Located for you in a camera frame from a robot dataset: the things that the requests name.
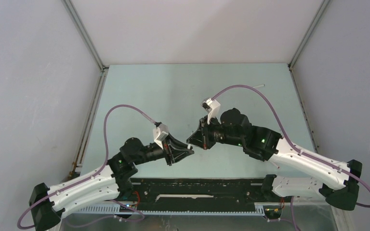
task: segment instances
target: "metal frame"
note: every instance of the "metal frame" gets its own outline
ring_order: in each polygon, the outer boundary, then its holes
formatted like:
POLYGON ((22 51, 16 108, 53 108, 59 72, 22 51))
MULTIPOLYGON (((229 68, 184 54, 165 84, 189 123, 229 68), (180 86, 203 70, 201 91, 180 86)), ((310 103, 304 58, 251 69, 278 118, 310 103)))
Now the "metal frame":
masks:
POLYGON ((90 53, 92 54, 93 58, 95 59, 98 67, 101 71, 104 71, 104 64, 103 61, 101 61, 100 56, 98 55, 92 40, 90 39, 89 34, 87 33, 86 28, 84 27, 83 23, 81 22, 81 19, 79 15, 77 14, 76 8, 74 7, 71 0, 62 0, 63 4, 65 5, 65 8, 67 12, 69 13, 73 23, 76 25, 77 31, 80 33, 81 37, 83 38, 84 43, 86 43, 87 47, 89 48, 90 53))
POLYGON ((349 211, 331 207, 338 231, 356 230, 349 211))
POLYGON ((84 153, 86 152, 86 147, 89 141, 89 135, 92 131, 93 122, 94 122, 97 108, 100 102, 101 94, 103 92, 104 83, 106 82, 107 74, 108 74, 108 68, 104 69, 104 71, 100 74, 100 77, 98 79, 96 91, 94 93, 92 104, 90 106, 90 111, 88 112, 88 115, 87 115, 86 125, 81 134, 80 145, 75 155, 74 162, 72 163, 73 169, 70 171, 70 174, 69 174, 70 177, 72 177, 74 173, 81 172, 84 153))
POLYGON ((57 224, 53 228, 48 229, 47 231, 60 231, 61 226, 62 226, 62 221, 60 221, 59 224, 57 224))
POLYGON ((291 79, 293 81, 294 89, 296 90, 297 98, 298 98, 300 106, 301 106, 301 111, 302 111, 304 119, 305 119, 305 124, 307 125, 308 134, 310 135, 314 151, 316 153, 318 153, 318 145, 317 145, 316 139, 314 138, 314 131, 311 129, 310 122, 308 121, 307 113, 305 112, 304 104, 303 104, 303 101, 302 101, 301 96, 300 96, 300 91, 297 87, 297 82, 294 79, 294 74, 293 74, 293 71, 291 69, 290 69, 290 76, 291 76, 291 79))
POLYGON ((316 27, 318 23, 320 22, 322 16, 324 15, 328 5, 330 4, 331 0, 323 0, 321 3, 316 15, 314 16, 313 21, 310 24, 310 27, 307 29, 307 32, 305 33, 303 40, 300 42, 299 47, 296 50, 296 53, 293 55, 289 67, 292 70, 294 66, 297 63, 297 60, 300 57, 300 54, 303 52, 304 47, 307 45, 308 40, 310 39, 311 35, 313 35, 314 31, 316 30, 316 27))

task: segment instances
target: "white cable tray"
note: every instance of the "white cable tray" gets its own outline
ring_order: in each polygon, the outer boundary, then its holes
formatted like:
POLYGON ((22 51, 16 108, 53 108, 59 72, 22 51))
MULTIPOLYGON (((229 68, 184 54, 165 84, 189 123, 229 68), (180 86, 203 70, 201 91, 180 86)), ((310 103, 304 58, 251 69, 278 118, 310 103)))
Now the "white cable tray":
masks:
MULTIPOLYGON (((264 216, 263 205, 256 205, 256 211, 250 212, 194 212, 194 211, 143 211, 144 215, 201 215, 201 216, 264 216)), ((75 212, 78 214, 131 214, 120 212, 118 204, 94 204, 75 212)))

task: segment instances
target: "enclosure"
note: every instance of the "enclosure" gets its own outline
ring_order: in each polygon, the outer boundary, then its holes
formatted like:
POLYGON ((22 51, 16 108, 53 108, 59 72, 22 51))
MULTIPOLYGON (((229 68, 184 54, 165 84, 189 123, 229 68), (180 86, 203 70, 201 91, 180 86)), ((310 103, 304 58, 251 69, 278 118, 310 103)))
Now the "enclosure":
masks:
MULTIPOLYGON (((262 92, 298 145, 362 162, 370 185, 370 1, 0 2, 0 230, 17 230, 35 185, 56 185, 104 162, 103 120, 114 105, 140 108, 185 141, 206 115, 201 102, 235 84, 262 92)), ((237 108, 252 124, 281 131, 267 104, 246 89, 218 100, 221 112, 237 108)), ((110 155, 130 137, 152 142, 152 128, 135 111, 116 110, 107 124, 110 155)), ((306 177, 238 148, 195 149, 172 166, 140 165, 135 177, 306 177)), ((370 203, 362 186, 358 201, 370 203)), ((282 218, 290 219, 286 208, 282 218)), ((370 230, 370 208, 349 212, 305 198, 294 208, 303 231, 370 230)), ((30 214, 22 221, 32 223, 30 214)), ((111 218, 79 230, 114 228, 294 230, 261 216, 203 213, 160 213, 139 223, 111 218)), ((78 229, 62 222, 51 230, 78 229)))

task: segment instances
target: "purple tube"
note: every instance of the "purple tube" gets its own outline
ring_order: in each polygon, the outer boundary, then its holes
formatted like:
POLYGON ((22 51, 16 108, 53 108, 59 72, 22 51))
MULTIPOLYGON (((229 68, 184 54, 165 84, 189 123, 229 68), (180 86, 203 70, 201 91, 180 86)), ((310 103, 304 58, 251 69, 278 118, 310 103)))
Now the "purple tube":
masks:
MULTIPOLYGON (((112 107, 112 108, 107 112, 107 114, 106 114, 106 116, 105 116, 105 118, 104 118, 104 125, 103 125, 104 144, 106 145, 106 159, 104 160, 104 163, 103 163, 103 165, 101 165, 100 169, 99 169, 96 173, 94 173, 94 174, 92 175, 93 177, 95 177, 95 176, 97 176, 98 174, 100 174, 100 173, 101 173, 101 171, 106 167, 107 160, 108 160, 108 142, 107 142, 107 131, 106 131, 106 127, 107 127, 107 119, 108 119, 108 116, 110 115, 110 113, 111 113, 112 111, 114 111, 114 109, 119 108, 119 107, 128 107, 128 108, 134 109, 135 111, 137 111, 137 112, 139 112, 141 115, 143 115, 143 116, 144 116, 147 120, 149 120, 152 124, 155 124, 155 120, 153 120, 151 117, 149 117, 149 116, 148 116, 147 114, 145 114, 143 111, 141 111, 140 109, 138 109, 138 108, 136 108, 136 107, 134 107, 134 106, 127 105, 127 104, 120 104, 120 105, 117 105, 117 106, 112 107)), ((64 188, 61 188, 61 189, 59 189, 58 191, 61 193, 61 192, 65 191, 65 190, 68 190, 68 189, 70 189, 70 188, 73 188, 73 187, 74 187, 74 186, 76 186, 76 185, 79 185, 79 184, 81 184, 81 183, 84 183, 84 182, 86 182, 86 181, 88 181, 88 180, 90 180, 90 179, 91 179, 91 176, 86 177, 86 178, 84 178, 84 179, 82 179, 82 180, 79 180, 79 181, 77 181, 77 182, 75 182, 75 183, 73 183, 73 184, 70 184, 70 185, 68 185, 68 186, 66 186, 66 187, 64 187, 64 188)), ((29 208, 27 208, 27 209, 22 213, 22 215, 20 216, 20 218, 18 219, 17 227, 18 227, 20 230, 28 230, 28 229, 31 229, 31 228, 35 227, 35 225, 31 225, 31 226, 22 226, 22 225, 21 225, 21 222, 22 222, 23 218, 26 216, 26 214, 27 214, 29 211, 31 211, 31 210, 32 210, 34 207, 36 207, 38 204, 42 203, 43 201, 45 201, 46 199, 48 199, 48 198, 50 198, 50 197, 52 197, 52 196, 54 196, 54 195, 56 195, 56 192, 53 192, 53 193, 51 193, 51 194, 49 194, 49 195, 47 195, 47 196, 43 197, 42 199, 40 199, 40 200, 38 200, 37 202, 35 202, 34 204, 32 204, 29 208)))
MULTIPOLYGON (((225 91, 227 91, 229 89, 232 89, 232 88, 247 88, 247 89, 250 89, 250 90, 256 92, 257 94, 259 94, 264 99, 264 101, 266 101, 267 105, 270 107, 270 110, 273 112, 273 115, 276 118, 276 121, 278 123, 278 126, 280 127, 281 132, 283 133, 284 137, 286 138, 287 143, 289 143, 290 147, 292 149, 294 149, 296 152, 301 153, 301 150, 299 148, 297 148, 296 146, 294 146, 293 142, 291 142, 290 138, 288 137, 287 132, 285 131, 283 125, 281 124, 280 119, 279 119, 276 111, 274 110, 272 104, 270 103, 270 101, 260 91, 256 90, 255 88, 253 88, 251 86, 247 86, 247 85, 233 85, 233 86, 229 86, 229 87, 223 89, 222 91, 220 91, 219 93, 217 93, 215 96, 213 96, 212 97, 212 100, 215 100, 216 98, 218 98, 218 96, 220 96, 221 94, 223 94, 225 91)), ((316 161, 318 161, 320 163, 323 163, 323 164, 325 164, 327 166, 330 166, 333 169, 340 170, 340 168, 338 166, 336 166, 336 165, 334 165, 332 163, 329 163, 329 162, 327 162, 325 160, 322 160, 322 159, 320 159, 320 158, 318 158, 316 156, 310 155, 310 154, 308 154, 306 152, 302 152, 302 155, 303 156, 306 156, 308 158, 311 158, 313 160, 316 160, 316 161)), ((354 175, 354 174, 352 174, 352 173, 350 173, 350 172, 348 172, 346 170, 341 169, 341 171, 343 173, 345 173, 346 175, 348 175, 348 176, 354 178, 355 180, 359 181, 370 192, 370 186, 365 181, 361 180, 359 177, 357 177, 356 175, 354 175)), ((361 207, 365 207, 365 208, 370 208, 370 205, 365 205, 365 204, 361 204, 361 203, 357 203, 357 205, 358 206, 361 206, 361 207)))
POLYGON ((290 200, 290 210, 291 210, 291 219, 292 219, 292 223, 294 225, 294 229, 296 231, 300 231, 299 227, 297 226, 296 224, 296 218, 294 217, 294 209, 293 209, 293 199, 294 199, 294 196, 291 197, 291 200, 290 200))

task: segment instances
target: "purple cable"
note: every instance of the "purple cable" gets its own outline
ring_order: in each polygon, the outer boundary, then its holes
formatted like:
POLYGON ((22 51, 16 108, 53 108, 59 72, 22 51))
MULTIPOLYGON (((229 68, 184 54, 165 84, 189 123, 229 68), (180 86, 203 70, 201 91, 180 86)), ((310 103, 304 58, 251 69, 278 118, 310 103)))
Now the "purple cable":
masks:
MULTIPOLYGON (((332 163, 329 163, 329 162, 327 162, 325 160, 322 160, 322 159, 320 159, 318 157, 315 157, 313 155, 310 155, 310 154, 308 154, 306 152, 301 152, 301 150, 299 148, 297 148, 296 146, 294 146, 293 142, 291 142, 290 138, 287 136, 287 133, 286 133, 283 125, 281 124, 280 119, 279 119, 276 111, 274 110, 272 104, 270 103, 270 101, 260 91, 256 90, 255 88, 253 88, 251 86, 247 86, 247 85, 233 85, 233 86, 229 86, 229 87, 223 89, 222 91, 220 91, 219 93, 217 93, 215 96, 213 96, 212 97, 212 100, 215 100, 222 93, 224 93, 225 91, 227 91, 229 89, 232 89, 232 88, 247 88, 247 89, 250 89, 250 90, 256 92, 257 94, 259 94, 264 99, 264 101, 266 101, 267 105, 269 105, 269 107, 270 107, 270 110, 272 110, 274 117, 276 118, 276 121, 278 123, 278 126, 281 129, 281 132, 283 133, 284 137, 286 138, 287 143, 290 145, 290 147, 292 149, 294 149, 298 153, 301 153, 303 156, 306 156, 308 158, 311 158, 313 160, 316 160, 316 161, 318 161, 320 163, 323 163, 323 164, 325 164, 327 166, 330 166, 333 169, 336 169, 338 171, 341 171, 341 172, 345 173, 346 175, 348 175, 348 176, 354 178, 355 180, 359 181, 370 192, 370 186, 365 181, 363 181, 359 177, 357 177, 356 175, 354 175, 354 174, 352 174, 352 173, 350 173, 350 172, 348 172, 346 170, 340 169, 338 166, 336 166, 336 165, 334 165, 332 163)), ((370 208, 370 205, 365 205, 365 204, 361 204, 361 203, 357 203, 357 205, 358 206, 361 206, 361 207, 365 207, 365 208, 370 208)))
POLYGON ((291 219, 292 219, 292 223, 294 225, 294 229, 296 231, 300 231, 299 227, 296 224, 296 218, 294 217, 293 199, 294 199, 294 196, 292 196, 291 200, 290 200, 291 219))
MULTIPOLYGON (((131 211, 133 211, 133 212, 138 213, 139 215, 141 215, 141 218, 139 218, 139 219, 125 219, 125 218, 116 217, 116 218, 118 218, 118 220, 129 221, 129 222, 139 222, 139 221, 141 221, 141 220, 143 220, 145 218, 145 215, 142 212, 140 212, 140 211, 138 211, 138 210, 136 210, 134 208, 130 208, 128 206, 125 206, 125 205, 123 205, 122 203, 120 203, 120 202, 118 202, 116 200, 109 200, 109 201, 112 201, 112 202, 114 202, 116 204, 119 204, 121 207, 124 207, 126 209, 129 209, 129 210, 131 210, 131 211)), ((67 219, 65 219, 64 221, 65 221, 66 225, 68 225, 68 226, 70 226, 72 228, 83 228, 83 227, 87 227, 89 225, 92 225, 92 224, 94 224, 94 223, 96 223, 98 221, 101 221, 103 219, 106 219, 106 218, 114 218, 114 217, 115 217, 115 215, 103 216, 103 217, 100 217, 100 218, 98 218, 96 220, 90 221, 89 223, 84 224, 84 225, 72 225, 72 224, 69 223, 69 221, 67 219)))
MULTIPOLYGON (((112 107, 112 108, 107 112, 107 114, 106 114, 106 116, 105 116, 105 118, 104 118, 104 126, 103 126, 104 144, 106 145, 106 159, 104 160, 104 163, 103 163, 103 165, 101 165, 100 169, 99 169, 96 173, 94 173, 94 174, 92 175, 93 177, 95 177, 95 176, 97 176, 98 174, 100 174, 100 173, 101 173, 101 171, 102 171, 102 170, 106 167, 106 165, 107 165, 107 160, 108 160, 108 142, 107 142, 107 131, 106 131, 106 127, 107 127, 107 119, 108 119, 108 116, 110 115, 110 113, 111 113, 112 111, 114 111, 114 109, 119 108, 119 107, 128 107, 128 108, 134 109, 135 111, 137 111, 137 112, 139 112, 140 114, 142 114, 142 115, 143 115, 147 120, 149 120, 152 124, 155 124, 155 120, 153 120, 151 117, 149 117, 149 116, 148 116, 147 114, 145 114, 143 111, 141 111, 140 109, 138 109, 138 108, 136 108, 136 107, 134 107, 134 106, 127 105, 127 104, 120 104, 120 105, 117 105, 117 106, 112 107)), ((43 202, 43 201, 45 201, 46 199, 48 199, 48 198, 50 198, 50 197, 52 197, 52 196, 56 195, 56 193, 57 193, 57 192, 61 193, 61 192, 65 191, 65 190, 68 190, 68 189, 70 189, 70 188, 73 188, 73 187, 74 187, 74 186, 76 186, 76 185, 79 185, 79 184, 81 184, 81 183, 84 183, 84 182, 86 182, 86 181, 88 181, 88 180, 90 180, 90 179, 91 179, 91 176, 86 177, 86 178, 84 178, 84 179, 82 179, 82 180, 79 180, 79 181, 77 181, 77 182, 75 182, 75 183, 73 183, 73 184, 70 184, 70 185, 68 185, 68 186, 66 186, 66 187, 64 187, 64 188, 59 189, 59 190, 58 190, 58 191, 56 191, 56 192, 53 192, 53 193, 51 193, 51 194, 49 194, 49 195, 47 195, 47 196, 43 197, 42 199, 40 199, 40 200, 38 200, 37 202, 35 202, 34 204, 32 204, 32 205, 31 205, 27 210, 25 210, 25 211, 22 213, 22 215, 21 215, 21 216, 20 216, 20 218, 18 219, 18 223, 17 223, 18 228, 19 228, 19 229, 21 229, 21 230, 28 230, 28 229, 31 229, 31 228, 35 227, 35 225, 31 225, 31 226, 22 226, 22 225, 20 224, 20 223, 22 222, 23 218, 26 216, 26 214, 27 214, 29 211, 31 211, 34 207, 36 207, 38 204, 42 203, 42 202, 43 202)))

